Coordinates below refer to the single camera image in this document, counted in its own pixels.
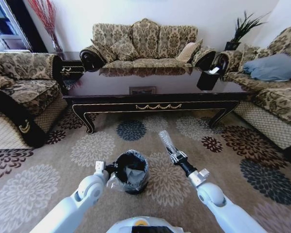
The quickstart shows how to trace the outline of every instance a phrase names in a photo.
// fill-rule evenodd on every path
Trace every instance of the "black coffee table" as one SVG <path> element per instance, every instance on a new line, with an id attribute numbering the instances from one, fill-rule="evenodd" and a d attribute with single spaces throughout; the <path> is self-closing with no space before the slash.
<path id="1" fill-rule="evenodd" d="M 214 127 L 252 95 L 240 85 L 216 77 L 200 78 L 197 68 L 101 68 L 86 72 L 64 99 L 91 134 L 89 113 L 155 112 L 218 109 Z"/>

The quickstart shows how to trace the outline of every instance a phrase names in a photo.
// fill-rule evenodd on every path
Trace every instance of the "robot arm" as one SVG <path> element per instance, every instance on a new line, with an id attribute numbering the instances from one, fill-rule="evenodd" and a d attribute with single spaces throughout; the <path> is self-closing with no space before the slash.
<path id="1" fill-rule="evenodd" d="M 31 232 L 74 232 L 82 222 L 86 210 L 97 203 L 110 178 L 109 172 L 104 168 L 105 162 L 97 161 L 95 173 L 85 177 L 79 188 L 70 197 L 61 200 Z"/>
<path id="2" fill-rule="evenodd" d="M 161 131 L 159 135 L 170 154 L 171 161 L 185 171 L 186 176 L 196 188 L 199 199 L 210 209 L 224 232 L 266 233 L 244 209 L 228 199 L 220 187 L 205 183 L 209 172 L 206 169 L 198 172 L 188 162 L 188 156 L 173 145 L 167 131 Z"/>

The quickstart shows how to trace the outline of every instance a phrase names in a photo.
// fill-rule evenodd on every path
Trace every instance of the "black tissue box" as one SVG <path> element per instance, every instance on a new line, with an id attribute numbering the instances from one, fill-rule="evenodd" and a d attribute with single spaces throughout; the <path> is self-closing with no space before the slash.
<path id="1" fill-rule="evenodd" d="M 220 74 L 218 73 L 210 74 L 209 70 L 203 71 L 196 86 L 202 91 L 210 91 L 217 83 L 219 77 Z"/>

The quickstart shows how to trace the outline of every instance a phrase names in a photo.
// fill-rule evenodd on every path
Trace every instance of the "floor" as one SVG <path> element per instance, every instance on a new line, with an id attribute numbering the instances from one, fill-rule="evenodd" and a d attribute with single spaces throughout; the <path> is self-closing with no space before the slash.
<path id="1" fill-rule="evenodd" d="M 184 172 L 174 166 L 158 132 L 166 129 L 209 182 L 220 186 L 268 232 L 291 232 L 291 164 L 267 139 L 234 114 L 215 129 L 213 111 L 92 115 L 96 133 L 71 112 L 64 115 L 47 144 L 35 150 L 0 150 L 0 233 L 29 232 L 80 181 L 96 160 L 113 162 L 129 149 L 147 158 L 145 191 L 130 195 L 106 187 L 85 214 L 77 232 L 104 233 L 132 216 L 166 219 L 184 231 L 221 232 L 199 201 Z"/>

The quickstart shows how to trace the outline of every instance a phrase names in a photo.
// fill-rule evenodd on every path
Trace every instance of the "photo frame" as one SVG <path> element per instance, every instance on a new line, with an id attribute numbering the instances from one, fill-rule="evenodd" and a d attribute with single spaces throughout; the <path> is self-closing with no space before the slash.
<path id="1" fill-rule="evenodd" d="M 155 86 L 133 86 L 129 87 L 130 95 L 153 95 L 156 94 Z"/>

